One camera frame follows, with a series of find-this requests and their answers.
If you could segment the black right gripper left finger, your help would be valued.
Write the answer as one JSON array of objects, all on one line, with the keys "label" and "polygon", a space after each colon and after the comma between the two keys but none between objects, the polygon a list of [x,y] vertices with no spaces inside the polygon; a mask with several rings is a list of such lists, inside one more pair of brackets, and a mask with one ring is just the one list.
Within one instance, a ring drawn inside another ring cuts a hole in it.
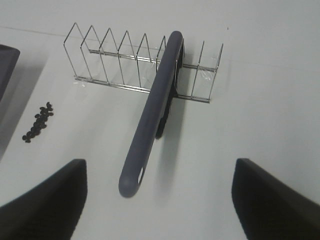
[{"label": "black right gripper left finger", "polygon": [[73,159],[0,207],[2,240],[69,240],[88,195],[87,163]]}]

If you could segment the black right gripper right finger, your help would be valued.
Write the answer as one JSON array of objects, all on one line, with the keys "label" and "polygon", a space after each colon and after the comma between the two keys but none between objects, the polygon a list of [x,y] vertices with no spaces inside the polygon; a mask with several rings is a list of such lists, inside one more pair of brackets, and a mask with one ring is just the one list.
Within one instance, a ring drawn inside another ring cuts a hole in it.
[{"label": "black right gripper right finger", "polygon": [[249,240],[318,240],[320,206],[248,158],[239,158],[231,198]]}]

